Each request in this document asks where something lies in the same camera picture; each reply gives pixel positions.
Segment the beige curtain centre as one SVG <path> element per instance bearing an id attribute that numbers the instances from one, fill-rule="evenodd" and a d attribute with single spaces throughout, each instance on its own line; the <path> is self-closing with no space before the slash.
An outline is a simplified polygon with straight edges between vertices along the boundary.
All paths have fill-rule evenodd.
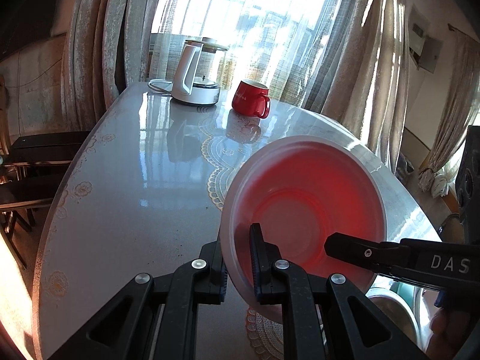
<path id="1" fill-rule="evenodd" d="M 406 0 L 355 0 L 326 87 L 306 107 L 335 120 L 391 170 L 408 104 Z"/>

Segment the wall electrical box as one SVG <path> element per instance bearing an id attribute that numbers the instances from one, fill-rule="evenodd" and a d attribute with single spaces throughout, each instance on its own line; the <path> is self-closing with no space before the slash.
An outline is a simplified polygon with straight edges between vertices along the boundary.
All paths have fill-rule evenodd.
<path id="1" fill-rule="evenodd" d="M 408 16 L 409 53 L 418 69 L 434 73 L 443 42 L 429 35 L 431 22 L 412 5 Z"/>

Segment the white electric kettle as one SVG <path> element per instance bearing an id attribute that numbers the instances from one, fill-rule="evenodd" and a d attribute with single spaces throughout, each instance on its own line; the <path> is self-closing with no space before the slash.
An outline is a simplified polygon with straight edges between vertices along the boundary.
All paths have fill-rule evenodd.
<path id="1" fill-rule="evenodd" d="M 172 80 L 152 78 L 148 86 L 156 92 L 192 106 L 214 106 L 221 93 L 220 84 L 210 74 L 217 53 L 229 48 L 211 38 L 186 39 Z"/>

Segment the stainless steel basin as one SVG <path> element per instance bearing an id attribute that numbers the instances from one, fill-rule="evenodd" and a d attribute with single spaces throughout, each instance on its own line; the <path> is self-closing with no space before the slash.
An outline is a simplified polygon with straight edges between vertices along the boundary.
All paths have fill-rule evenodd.
<path id="1" fill-rule="evenodd" d="M 420 325 L 420 289 L 408 283 L 394 280 L 375 280 L 367 291 L 367 297 L 421 350 L 425 351 L 425 339 Z"/>

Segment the beige curtain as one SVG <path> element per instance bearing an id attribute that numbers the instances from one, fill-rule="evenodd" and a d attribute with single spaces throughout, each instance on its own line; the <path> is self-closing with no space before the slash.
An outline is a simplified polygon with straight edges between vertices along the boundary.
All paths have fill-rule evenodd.
<path id="1" fill-rule="evenodd" d="M 391 170 L 408 104 L 406 0 L 355 0 L 326 87 L 306 107 L 335 120 Z"/>
<path id="2" fill-rule="evenodd" d="M 428 162 L 418 177 L 423 192 L 465 141 L 467 128 L 479 113 L 479 42 L 456 32 L 456 49 L 448 96 Z"/>
<path id="3" fill-rule="evenodd" d="M 146 79 L 160 0 L 58 0 L 60 104 L 68 131 L 91 130 L 131 84 Z"/>

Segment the red mug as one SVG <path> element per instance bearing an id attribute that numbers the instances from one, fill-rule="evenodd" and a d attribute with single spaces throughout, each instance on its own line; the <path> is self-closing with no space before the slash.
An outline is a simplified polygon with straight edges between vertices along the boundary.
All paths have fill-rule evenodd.
<path id="1" fill-rule="evenodd" d="M 266 119 L 270 112 L 269 88 L 253 80 L 241 80 L 233 95 L 232 108 L 243 116 Z"/>

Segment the beige curtain right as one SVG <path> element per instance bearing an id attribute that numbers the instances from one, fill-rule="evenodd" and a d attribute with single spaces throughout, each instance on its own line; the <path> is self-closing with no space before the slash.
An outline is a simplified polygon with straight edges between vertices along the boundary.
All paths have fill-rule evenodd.
<path id="1" fill-rule="evenodd" d="M 479 42 L 456 32 L 456 49 L 448 96 L 428 162 L 418 177 L 423 192 L 465 141 L 467 128 L 479 113 Z"/>

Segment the red plastic bowl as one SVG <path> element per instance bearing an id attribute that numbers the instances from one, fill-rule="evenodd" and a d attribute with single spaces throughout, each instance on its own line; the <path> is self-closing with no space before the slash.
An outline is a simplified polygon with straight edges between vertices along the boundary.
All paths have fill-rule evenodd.
<path id="1" fill-rule="evenodd" d="M 386 213 L 365 166 L 338 144 L 315 136 L 289 136 L 267 144 L 242 164 L 229 186 L 220 220 L 220 245 L 235 289 L 255 311 L 281 322 L 280 306 L 262 306 L 253 289 L 249 229 L 306 272 L 341 273 L 362 292 L 375 275 L 327 256 L 333 233 L 373 242 L 386 238 Z"/>

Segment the dark bench left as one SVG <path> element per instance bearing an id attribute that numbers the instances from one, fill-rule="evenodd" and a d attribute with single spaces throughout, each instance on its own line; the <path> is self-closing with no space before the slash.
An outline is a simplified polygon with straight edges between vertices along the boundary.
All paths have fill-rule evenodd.
<path id="1" fill-rule="evenodd" d="M 21 136 L 1 156 L 1 236 L 20 268 L 26 263 L 12 242 L 15 226 L 32 231 L 34 209 L 49 206 L 88 131 Z"/>

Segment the beige curtain left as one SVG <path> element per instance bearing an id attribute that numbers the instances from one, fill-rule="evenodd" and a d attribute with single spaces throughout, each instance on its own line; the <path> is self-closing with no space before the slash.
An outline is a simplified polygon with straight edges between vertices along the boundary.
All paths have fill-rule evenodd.
<path id="1" fill-rule="evenodd" d="M 60 104 L 68 131 L 91 130 L 131 84 L 146 79 L 160 0 L 58 0 Z"/>

